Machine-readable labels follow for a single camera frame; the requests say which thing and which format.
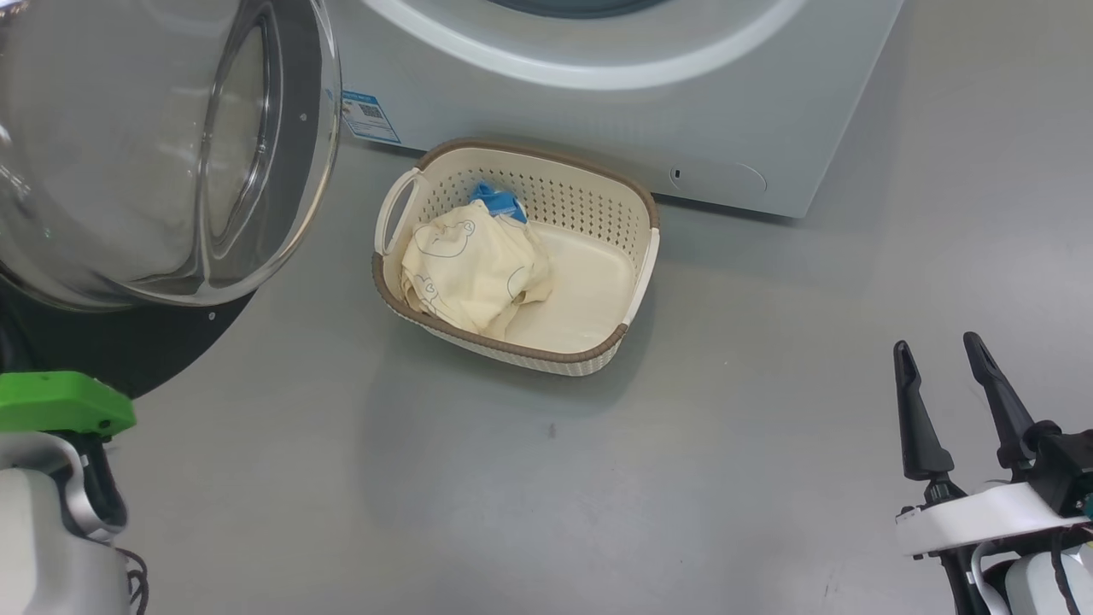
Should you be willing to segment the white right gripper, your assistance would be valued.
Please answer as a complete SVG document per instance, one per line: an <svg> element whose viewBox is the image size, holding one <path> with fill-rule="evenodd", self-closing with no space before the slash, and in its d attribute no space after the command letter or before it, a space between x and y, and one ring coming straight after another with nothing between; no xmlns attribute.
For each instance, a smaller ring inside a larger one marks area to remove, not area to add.
<svg viewBox="0 0 1093 615"><path fill-rule="evenodd" d="M1033 419L1026 405L977 332L964 332L963 343L973 378L982 386L991 412L999 441L1000 468L1031 470L1035 453L1029 449L1024 436ZM941 447L925 409L921 372L906 340L895 343L893 365L904 476L909 480L948 478L954 462L950 452ZM1089 515L1058 513L1029 483L1011 483L897 515L895 536L900 553L914 556L1089 522Z"/></svg>

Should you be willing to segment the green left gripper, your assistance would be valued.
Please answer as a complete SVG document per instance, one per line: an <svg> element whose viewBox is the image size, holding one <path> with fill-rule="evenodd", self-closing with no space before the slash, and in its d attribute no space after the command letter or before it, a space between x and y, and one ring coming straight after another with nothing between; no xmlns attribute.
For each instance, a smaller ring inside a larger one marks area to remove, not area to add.
<svg viewBox="0 0 1093 615"><path fill-rule="evenodd" d="M0 433L113 437L137 423L129 397L83 372L0 372Z"/></svg>

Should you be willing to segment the washing machine door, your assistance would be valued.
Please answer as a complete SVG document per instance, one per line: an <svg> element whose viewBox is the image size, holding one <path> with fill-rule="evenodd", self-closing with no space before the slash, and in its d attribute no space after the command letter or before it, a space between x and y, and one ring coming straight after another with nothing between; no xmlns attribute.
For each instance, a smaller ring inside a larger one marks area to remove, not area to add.
<svg viewBox="0 0 1093 615"><path fill-rule="evenodd" d="M0 372L202 357L315 221L340 85L325 0L0 0Z"/></svg>

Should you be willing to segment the cream printed garment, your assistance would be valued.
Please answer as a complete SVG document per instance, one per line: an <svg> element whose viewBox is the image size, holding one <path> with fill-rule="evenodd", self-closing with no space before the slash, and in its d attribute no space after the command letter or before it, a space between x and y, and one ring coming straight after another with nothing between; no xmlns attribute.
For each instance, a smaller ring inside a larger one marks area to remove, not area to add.
<svg viewBox="0 0 1093 615"><path fill-rule="evenodd" d="M411 310L496 340L522 305L554 289L546 245L530 224L492 215L482 200L418 225L400 281Z"/></svg>

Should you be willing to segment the blue and tan garment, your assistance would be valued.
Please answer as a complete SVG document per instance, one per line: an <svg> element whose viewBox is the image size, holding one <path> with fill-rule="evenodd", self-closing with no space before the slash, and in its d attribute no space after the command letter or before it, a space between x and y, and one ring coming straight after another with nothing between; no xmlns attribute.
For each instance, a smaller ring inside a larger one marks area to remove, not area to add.
<svg viewBox="0 0 1093 615"><path fill-rule="evenodd" d="M515 220L519 225L527 225L529 222L522 203L516 196L507 190L496 190L489 184L479 182L469 197L469 202L480 202L487 206L487 213L492 217L507 217Z"/></svg>

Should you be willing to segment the oval drain filter cover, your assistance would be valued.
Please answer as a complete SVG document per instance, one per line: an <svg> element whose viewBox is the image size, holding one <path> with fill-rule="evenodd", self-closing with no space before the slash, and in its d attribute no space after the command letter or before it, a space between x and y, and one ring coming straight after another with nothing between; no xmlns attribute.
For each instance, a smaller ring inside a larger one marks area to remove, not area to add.
<svg viewBox="0 0 1093 615"><path fill-rule="evenodd" d="M722 159L684 159L673 165L669 179L679 196L707 202L747 200L768 189L754 168Z"/></svg>

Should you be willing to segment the cream perforated laundry basket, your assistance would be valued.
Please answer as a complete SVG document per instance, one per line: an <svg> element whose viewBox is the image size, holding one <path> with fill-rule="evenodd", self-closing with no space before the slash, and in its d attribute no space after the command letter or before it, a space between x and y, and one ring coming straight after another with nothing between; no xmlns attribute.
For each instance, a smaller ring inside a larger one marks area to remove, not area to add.
<svg viewBox="0 0 1093 615"><path fill-rule="evenodd" d="M508 191L546 246L554 289L521 307L504 340L458 330L406 303L400 262L413 227L468 203L477 184ZM651 192L602 165L521 143L442 143L381 201L372 280L393 314L430 335L526 369L585 377L614 358L639 312L660 244Z"/></svg>

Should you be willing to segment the blue energy label sticker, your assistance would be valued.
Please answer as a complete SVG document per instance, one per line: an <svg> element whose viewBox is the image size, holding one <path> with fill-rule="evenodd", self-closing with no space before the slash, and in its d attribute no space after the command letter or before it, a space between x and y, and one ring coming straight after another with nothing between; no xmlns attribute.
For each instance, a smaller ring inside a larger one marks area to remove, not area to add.
<svg viewBox="0 0 1093 615"><path fill-rule="evenodd" d="M353 137L381 144L401 144L379 100L371 95L342 90L341 117Z"/></svg>

